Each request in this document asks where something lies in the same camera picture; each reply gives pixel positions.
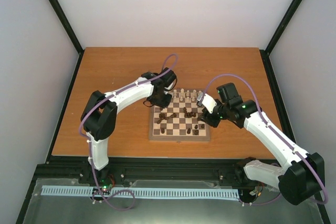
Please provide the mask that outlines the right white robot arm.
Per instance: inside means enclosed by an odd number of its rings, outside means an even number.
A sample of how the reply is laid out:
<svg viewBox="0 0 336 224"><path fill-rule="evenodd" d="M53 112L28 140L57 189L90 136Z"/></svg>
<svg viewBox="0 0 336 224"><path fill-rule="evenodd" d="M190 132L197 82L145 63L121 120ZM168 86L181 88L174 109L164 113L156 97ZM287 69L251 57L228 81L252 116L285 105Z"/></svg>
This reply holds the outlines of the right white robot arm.
<svg viewBox="0 0 336 224"><path fill-rule="evenodd" d="M289 139L263 112L256 100L243 101L233 83L217 87L219 99L206 92L197 97L203 107L199 119L211 127L228 120L254 135L276 158L278 165L269 165L247 158L238 167L241 181L256 180L280 191L293 205L325 192L324 160L310 154Z"/></svg>

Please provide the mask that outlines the wooden chess board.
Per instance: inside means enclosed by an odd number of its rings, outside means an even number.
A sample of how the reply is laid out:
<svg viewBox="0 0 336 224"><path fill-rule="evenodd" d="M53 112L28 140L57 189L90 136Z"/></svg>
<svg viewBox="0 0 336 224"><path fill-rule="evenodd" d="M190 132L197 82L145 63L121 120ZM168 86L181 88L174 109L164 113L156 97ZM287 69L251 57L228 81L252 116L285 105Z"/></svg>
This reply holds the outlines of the wooden chess board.
<svg viewBox="0 0 336 224"><path fill-rule="evenodd" d="M169 92L168 107L151 107L149 139L152 141L210 141L210 129L198 117L202 107L197 105L200 89L176 88Z"/></svg>

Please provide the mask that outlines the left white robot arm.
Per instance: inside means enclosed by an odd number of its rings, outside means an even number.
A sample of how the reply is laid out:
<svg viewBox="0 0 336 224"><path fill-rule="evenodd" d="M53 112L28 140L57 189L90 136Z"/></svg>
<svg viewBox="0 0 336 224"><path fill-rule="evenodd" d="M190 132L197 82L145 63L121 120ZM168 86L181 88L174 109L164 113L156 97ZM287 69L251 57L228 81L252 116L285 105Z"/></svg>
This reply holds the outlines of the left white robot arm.
<svg viewBox="0 0 336 224"><path fill-rule="evenodd" d="M89 144L92 179L100 184L108 180L108 140L115 129L118 113L142 99L149 103L149 107L168 107L172 100L169 91L176 83L174 71L165 68L161 73L146 72L120 89L91 94L80 118L79 134L87 138Z"/></svg>

